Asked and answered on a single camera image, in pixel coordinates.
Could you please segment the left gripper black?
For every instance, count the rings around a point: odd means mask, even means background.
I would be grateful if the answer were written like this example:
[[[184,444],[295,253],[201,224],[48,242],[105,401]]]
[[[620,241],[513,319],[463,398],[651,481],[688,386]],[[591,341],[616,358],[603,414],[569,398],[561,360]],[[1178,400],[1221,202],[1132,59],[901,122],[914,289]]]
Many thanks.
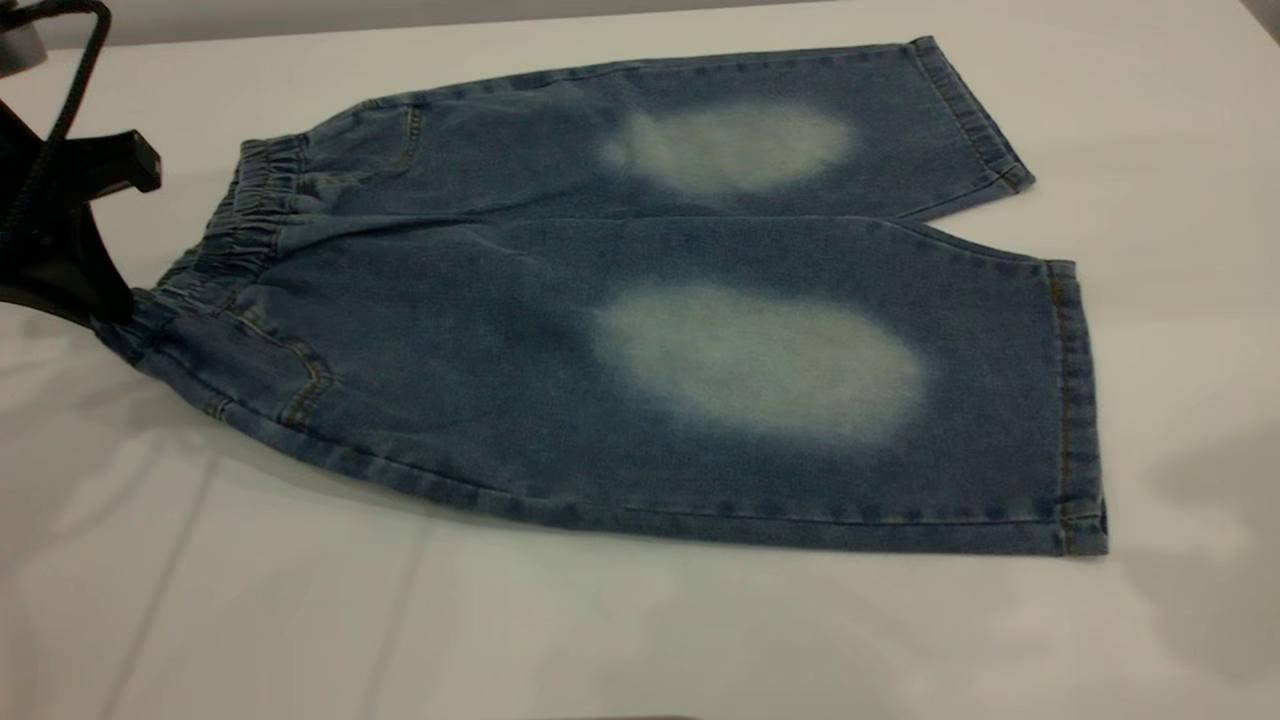
[[[128,322],[131,287],[88,204],[163,187],[163,160],[136,129],[92,138],[40,137],[1,109],[1,301],[92,327]]]

